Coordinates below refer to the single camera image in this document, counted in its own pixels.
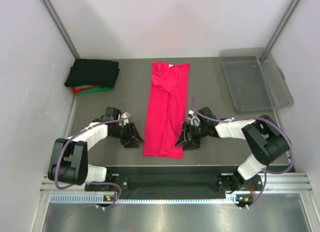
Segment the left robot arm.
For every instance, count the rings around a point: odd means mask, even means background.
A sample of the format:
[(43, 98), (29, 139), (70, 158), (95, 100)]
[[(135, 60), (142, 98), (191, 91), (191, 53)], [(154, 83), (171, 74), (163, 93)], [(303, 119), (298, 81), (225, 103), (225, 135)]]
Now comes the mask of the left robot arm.
[(100, 141), (112, 137), (124, 148), (139, 148), (144, 140), (138, 133), (131, 114), (107, 107), (105, 114), (93, 120), (87, 127), (68, 138), (58, 138), (52, 149), (48, 167), (48, 179), (57, 189), (73, 185), (96, 183), (102, 190), (113, 186), (113, 177), (103, 166), (90, 165), (88, 152)]

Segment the pink t shirt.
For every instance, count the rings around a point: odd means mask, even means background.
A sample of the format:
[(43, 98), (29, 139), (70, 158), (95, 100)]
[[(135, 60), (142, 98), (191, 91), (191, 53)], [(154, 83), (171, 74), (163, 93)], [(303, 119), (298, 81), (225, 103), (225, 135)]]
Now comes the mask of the pink t shirt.
[(143, 156), (183, 158), (176, 142), (185, 121), (189, 68), (188, 63), (152, 63)]

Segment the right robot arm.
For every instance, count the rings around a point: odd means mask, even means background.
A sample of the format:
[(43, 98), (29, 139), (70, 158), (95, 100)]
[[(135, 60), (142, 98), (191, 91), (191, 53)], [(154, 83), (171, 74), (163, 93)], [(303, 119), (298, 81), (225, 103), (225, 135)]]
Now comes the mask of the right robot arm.
[(175, 143), (183, 150), (198, 149), (205, 137), (241, 139), (247, 142), (251, 155), (234, 173), (217, 180), (221, 188), (232, 193), (244, 190), (252, 179), (264, 171), (272, 162), (291, 149), (291, 142), (268, 115), (252, 119), (218, 120), (209, 107), (198, 111), (190, 110), (188, 121), (182, 124), (181, 133)]

